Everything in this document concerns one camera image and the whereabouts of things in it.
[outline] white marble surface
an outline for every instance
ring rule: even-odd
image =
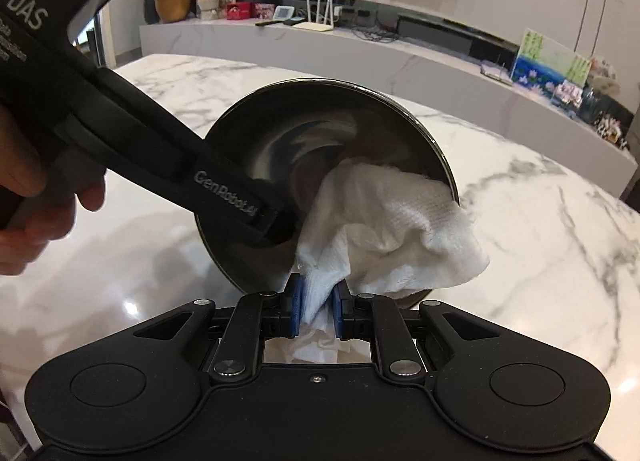
[[[255,88],[303,76],[156,55],[123,76],[199,134]],[[640,460],[640,215],[540,154],[409,101],[443,148],[491,256],[477,279],[435,296],[593,362],[612,403],[598,443]],[[56,355],[200,297],[239,294],[213,266],[190,213],[108,173],[101,212],[17,278],[0,279],[0,386],[31,441],[22,398]]]
[[[189,21],[140,28],[144,55],[210,56],[362,84],[462,118],[534,149],[619,197],[636,171],[629,152],[603,141],[548,102],[480,73],[467,60],[402,40],[362,40],[246,21]]]

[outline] painting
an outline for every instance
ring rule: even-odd
[[[584,87],[590,68],[589,59],[527,29],[513,64],[511,80],[550,99],[565,80]]]

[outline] blue gripper pad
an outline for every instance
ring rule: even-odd
[[[291,308],[291,335],[298,336],[300,333],[300,319],[302,319],[302,301],[305,295],[305,278],[300,275],[296,281],[293,292],[293,304]]]
[[[331,291],[331,307],[334,312],[335,337],[342,338],[342,303],[340,301],[337,284]]]

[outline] black handle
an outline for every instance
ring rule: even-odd
[[[256,26],[271,26],[272,24],[280,24],[282,21],[277,21],[272,19],[271,21],[258,21],[255,23]]]
[[[14,116],[18,129],[37,150],[47,170],[47,186],[37,197],[23,198],[0,186],[0,229],[22,228],[34,213],[63,202],[100,181],[106,169],[69,147],[38,121],[33,114],[47,106],[39,105],[37,96],[19,88],[13,94],[0,88],[0,102]]]
[[[47,161],[52,186],[44,196],[69,196],[108,167],[239,241],[260,246],[287,240],[295,221],[276,192],[214,155],[193,131],[122,77],[95,69],[71,48],[68,27],[87,9],[93,15],[103,2],[0,0],[0,85],[14,95],[14,114],[25,131],[42,129],[39,141],[27,134],[38,152],[52,142],[61,144]],[[31,3],[39,18],[22,12]],[[29,121],[32,117],[36,123]],[[15,203],[9,199],[8,213]],[[29,212],[31,201],[23,205]]]

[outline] white paper towel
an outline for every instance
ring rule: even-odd
[[[335,363],[325,301],[346,279],[351,293],[405,297],[478,276],[488,258],[447,185],[395,168],[345,160],[322,181],[302,227],[294,271],[305,276],[302,327],[281,341],[286,361]]]

